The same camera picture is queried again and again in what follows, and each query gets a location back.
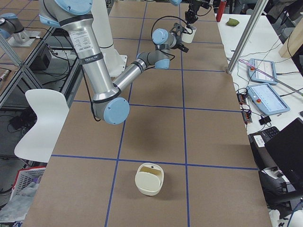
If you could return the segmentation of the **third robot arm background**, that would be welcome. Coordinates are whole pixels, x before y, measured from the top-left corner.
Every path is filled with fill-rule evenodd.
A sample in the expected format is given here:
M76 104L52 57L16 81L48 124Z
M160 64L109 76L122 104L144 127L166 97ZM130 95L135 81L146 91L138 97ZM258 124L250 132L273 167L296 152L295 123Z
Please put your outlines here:
M13 34L19 34L24 31L19 18L14 13L4 13L0 16L0 34L8 39Z

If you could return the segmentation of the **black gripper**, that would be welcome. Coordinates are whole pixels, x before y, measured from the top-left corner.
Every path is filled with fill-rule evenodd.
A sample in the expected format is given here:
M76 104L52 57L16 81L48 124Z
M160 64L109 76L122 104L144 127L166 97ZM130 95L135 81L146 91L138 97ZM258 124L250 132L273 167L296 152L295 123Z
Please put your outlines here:
M190 0L188 10L185 12L185 19L187 24L193 24L198 20L197 12L199 11L199 1Z
M170 45L171 49L179 49L182 52L188 52L188 48L182 43L182 35L187 33L187 30L178 23L175 23L173 28L170 30L170 34L173 36L173 42Z

